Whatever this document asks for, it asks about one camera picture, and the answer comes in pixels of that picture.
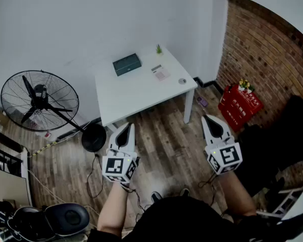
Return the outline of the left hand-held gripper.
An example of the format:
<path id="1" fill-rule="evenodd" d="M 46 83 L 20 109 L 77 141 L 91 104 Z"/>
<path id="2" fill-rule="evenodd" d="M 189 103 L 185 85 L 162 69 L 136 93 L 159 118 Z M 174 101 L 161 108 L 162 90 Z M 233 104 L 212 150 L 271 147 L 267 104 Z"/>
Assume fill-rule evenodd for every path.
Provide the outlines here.
<path id="1" fill-rule="evenodd" d="M 108 148 L 102 160 L 103 176 L 111 182 L 130 183 L 139 165 L 139 157 L 134 152 L 135 125 L 125 123 L 117 128 L 110 136 Z"/>

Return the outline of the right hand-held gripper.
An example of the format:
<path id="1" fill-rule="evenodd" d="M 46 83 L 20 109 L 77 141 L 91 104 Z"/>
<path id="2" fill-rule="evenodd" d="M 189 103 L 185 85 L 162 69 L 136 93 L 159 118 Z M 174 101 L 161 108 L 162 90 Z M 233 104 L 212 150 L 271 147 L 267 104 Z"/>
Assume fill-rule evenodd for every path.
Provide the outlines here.
<path id="1" fill-rule="evenodd" d="M 240 145 L 234 138 L 228 125 L 213 115 L 201 117 L 203 133 L 207 143 L 205 152 L 207 161 L 217 175 L 236 170 L 242 163 Z"/>

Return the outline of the white pink-keyed calculator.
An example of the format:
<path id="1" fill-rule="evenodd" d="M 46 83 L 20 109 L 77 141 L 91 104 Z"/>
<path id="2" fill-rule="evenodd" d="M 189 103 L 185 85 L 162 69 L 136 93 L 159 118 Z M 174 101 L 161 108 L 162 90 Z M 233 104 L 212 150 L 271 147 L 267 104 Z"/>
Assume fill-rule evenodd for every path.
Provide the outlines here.
<path id="1" fill-rule="evenodd" d="M 151 71 L 158 81 L 162 81 L 170 76 L 169 71 L 166 68 L 164 68 L 162 65 L 158 65 L 152 68 Z"/>

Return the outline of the person's right forearm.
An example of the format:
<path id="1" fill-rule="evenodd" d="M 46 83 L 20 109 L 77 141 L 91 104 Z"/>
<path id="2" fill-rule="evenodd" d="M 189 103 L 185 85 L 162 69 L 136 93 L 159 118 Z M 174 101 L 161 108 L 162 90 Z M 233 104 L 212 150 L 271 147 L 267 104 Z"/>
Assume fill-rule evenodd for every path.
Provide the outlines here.
<path id="1" fill-rule="evenodd" d="M 219 176 L 229 213 L 234 219 L 256 216 L 257 209 L 252 197 L 233 171 Z"/>

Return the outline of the person's left forearm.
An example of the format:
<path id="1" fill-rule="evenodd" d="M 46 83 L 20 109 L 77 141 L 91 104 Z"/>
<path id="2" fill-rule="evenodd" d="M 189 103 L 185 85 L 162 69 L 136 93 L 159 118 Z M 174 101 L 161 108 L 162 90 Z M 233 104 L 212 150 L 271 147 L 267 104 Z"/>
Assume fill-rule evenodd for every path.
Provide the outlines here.
<path id="1" fill-rule="evenodd" d="M 126 218 L 128 192 L 119 183 L 113 183 L 108 198 L 99 214 L 97 229 L 122 237 Z"/>

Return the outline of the red plastic crate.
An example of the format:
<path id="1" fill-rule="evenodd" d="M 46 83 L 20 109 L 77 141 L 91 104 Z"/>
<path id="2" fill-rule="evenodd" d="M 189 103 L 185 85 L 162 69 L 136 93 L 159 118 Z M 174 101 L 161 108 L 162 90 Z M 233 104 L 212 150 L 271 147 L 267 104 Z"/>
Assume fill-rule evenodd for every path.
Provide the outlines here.
<path id="1" fill-rule="evenodd" d="M 237 84 L 226 86 L 218 105 L 222 116 L 235 132 L 262 108 L 263 104 L 253 92 L 241 91 Z"/>

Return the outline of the white table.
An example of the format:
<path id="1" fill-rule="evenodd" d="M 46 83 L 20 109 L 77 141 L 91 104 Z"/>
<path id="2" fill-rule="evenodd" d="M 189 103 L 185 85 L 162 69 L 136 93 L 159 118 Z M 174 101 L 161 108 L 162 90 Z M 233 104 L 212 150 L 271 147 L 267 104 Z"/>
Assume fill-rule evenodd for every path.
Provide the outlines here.
<path id="1" fill-rule="evenodd" d="M 115 131 L 114 123 L 178 95 L 184 94 L 184 123 L 191 114 L 194 91 L 197 83 L 180 62 L 162 46 L 163 55 L 156 54 L 156 46 L 147 46 L 137 51 L 142 66 L 117 76 L 110 57 L 95 65 L 95 85 L 102 125 Z M 162 65 L 170 76 L 158 81 L 151 69 Z M 184 78 L 186 84 L 179 84 Z"/>

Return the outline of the dark green metal box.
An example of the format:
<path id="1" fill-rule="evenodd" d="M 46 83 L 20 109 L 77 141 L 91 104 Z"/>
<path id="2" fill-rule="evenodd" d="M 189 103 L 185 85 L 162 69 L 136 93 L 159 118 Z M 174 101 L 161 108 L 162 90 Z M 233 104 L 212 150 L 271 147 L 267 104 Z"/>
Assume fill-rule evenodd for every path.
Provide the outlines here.
<path id="1" fill-rule="evenodd" d="M 113 67 L 117 76 L 141 67 L 141 61 L 137 54 L 131 54 L 127 57 L 113 62 Z"/>

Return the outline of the yellow black striped strip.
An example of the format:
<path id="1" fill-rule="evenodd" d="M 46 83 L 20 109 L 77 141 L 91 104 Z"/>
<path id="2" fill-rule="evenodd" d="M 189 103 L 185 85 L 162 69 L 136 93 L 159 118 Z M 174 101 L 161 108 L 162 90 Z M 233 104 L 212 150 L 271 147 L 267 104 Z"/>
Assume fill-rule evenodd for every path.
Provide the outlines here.
<path id="1" fill-rule="evenodd" d="M 42 148 L 40 148 L 40 149 L 38 149 L 38 150 L 35 150 L 35 151 L 33 151 L 32 153 L 30 153 L 30 154 L 27 156 L 27 158 L 32 158 L 32 157 L 34 157 L 34 156 L 40 154 L 41 152 L 47 150 L 48 148 L 51 148 L 51 147 L 53 147 L 53 146 L 55 146 L 55 145 L 57 145 L 57 144 L 59 144 L 59 143 L 62 143 L 62 142 L 64 142 L 64 141 L 66 141 L 66 140 L 67 140 L 67 138 L 65 138 L 65 139 L 63 139 L 63 140 L 57 140 L 57 141 L 48 143 L 48 144 L 46 144 L 44 147 L 42 147 Z"/>

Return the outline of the black standing fan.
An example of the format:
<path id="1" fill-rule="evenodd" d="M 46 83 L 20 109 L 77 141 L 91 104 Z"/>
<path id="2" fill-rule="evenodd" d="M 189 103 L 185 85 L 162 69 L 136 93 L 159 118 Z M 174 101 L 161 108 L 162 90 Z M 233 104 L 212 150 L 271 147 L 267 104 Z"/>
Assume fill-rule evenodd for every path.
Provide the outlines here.
<path id="1" fill-rule="evenodd" d="M 29 70 L 12 75 L 2 87 L 1 103 L 7 117 L 28 131 L 43 133 L 71 125 L 82 133 L 84 149 L 93 153 L 106 142 L 106 130 L 97 122 L 84 128 L 76 123 L 78 95 L 53 73 Z"/>

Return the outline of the person's black clothing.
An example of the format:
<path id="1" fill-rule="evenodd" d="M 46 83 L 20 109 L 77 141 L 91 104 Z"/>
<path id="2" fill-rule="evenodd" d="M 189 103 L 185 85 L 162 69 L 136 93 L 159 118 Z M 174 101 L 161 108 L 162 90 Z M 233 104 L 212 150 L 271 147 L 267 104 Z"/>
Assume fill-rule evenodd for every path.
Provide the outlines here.
<path id="1" fill-rule="evenodd" d="M 258 216 L 223 219 L 203 201 L 167 197 L 152 204 L 124 238 L 91 230 L 87 242 L 285 242 L 303 231 L 303 214 L 269 226 Z"/>

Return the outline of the white metal rack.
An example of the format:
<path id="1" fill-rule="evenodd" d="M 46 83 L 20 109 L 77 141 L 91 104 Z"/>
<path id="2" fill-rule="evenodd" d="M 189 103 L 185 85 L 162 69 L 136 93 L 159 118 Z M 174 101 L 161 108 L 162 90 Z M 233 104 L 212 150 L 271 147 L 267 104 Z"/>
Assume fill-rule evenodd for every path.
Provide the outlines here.
<path id="1" fill-rule="evenodd" d="M 265 194 L 266 210 L 257 210 L 257 214 L 267 218 L 282 219 L 303 193 L 303 186 L 286 190 L 269 190 Z"/>

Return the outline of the black padded chair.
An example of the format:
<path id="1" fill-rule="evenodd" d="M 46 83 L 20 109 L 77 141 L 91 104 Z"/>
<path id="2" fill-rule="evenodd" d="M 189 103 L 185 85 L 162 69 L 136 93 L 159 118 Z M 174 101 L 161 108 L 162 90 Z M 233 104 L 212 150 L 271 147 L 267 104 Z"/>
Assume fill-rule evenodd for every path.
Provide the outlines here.
<path id="1" fill-rule="evenodd" d="M 76 203 L 44 209 L 22 207 L 7 221 L 16 235 L 28 242 L 48 242 L 83 232 L 90 223 L 88 211 Z"/>

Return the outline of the beige board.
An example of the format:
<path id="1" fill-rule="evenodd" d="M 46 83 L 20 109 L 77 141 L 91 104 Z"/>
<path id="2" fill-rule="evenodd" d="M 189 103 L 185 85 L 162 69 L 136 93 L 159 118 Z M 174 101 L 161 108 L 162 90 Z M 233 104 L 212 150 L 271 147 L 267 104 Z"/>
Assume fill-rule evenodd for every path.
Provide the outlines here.
<path id="1" fill-rule="evenodd" d="M 27 179 L 0 170 L 0 201 L 14 200 L 17 206 L 32 206 Z"/>

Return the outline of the brown cardboard box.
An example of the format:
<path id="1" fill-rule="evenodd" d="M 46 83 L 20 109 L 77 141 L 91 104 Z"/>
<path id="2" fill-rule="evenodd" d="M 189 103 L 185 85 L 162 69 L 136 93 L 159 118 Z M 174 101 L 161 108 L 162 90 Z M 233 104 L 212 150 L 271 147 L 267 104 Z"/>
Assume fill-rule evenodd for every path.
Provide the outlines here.
<path id="1" fill-rule="evenodd" d="M 4 112 L 3 109 L 0 108 L 0 125 L 5 128 L 9 123 L 9 118 Z"/>

